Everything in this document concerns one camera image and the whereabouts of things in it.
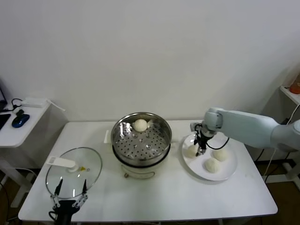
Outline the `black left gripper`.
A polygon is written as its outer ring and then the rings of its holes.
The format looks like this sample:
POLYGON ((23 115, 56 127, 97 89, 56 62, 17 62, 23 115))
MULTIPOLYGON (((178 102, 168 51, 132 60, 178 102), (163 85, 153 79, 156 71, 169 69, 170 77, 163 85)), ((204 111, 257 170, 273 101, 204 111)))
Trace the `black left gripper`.
POLYGON ((84 181, 82 194, 77 200, 61 200, 59 201, 60 189, 63 183, 63 179, 60 180, 59 184, 55 188, 54 194, 51 194, 53 202, 53 208, 56 208, 56 212, 78 212, 80 207, 87 201, 87 184, 84 181))

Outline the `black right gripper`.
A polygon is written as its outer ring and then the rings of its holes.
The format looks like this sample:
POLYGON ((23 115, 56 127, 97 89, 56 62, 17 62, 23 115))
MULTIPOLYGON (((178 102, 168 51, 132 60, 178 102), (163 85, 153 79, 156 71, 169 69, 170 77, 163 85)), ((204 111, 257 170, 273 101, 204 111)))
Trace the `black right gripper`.
POLYGON ((196 137, 194 139, 194 145, 196 145, 196 154, 195 156, 204 155, 206 152, 206 144, 209 140, 209 131, 205 127, 196 128, 196 137))

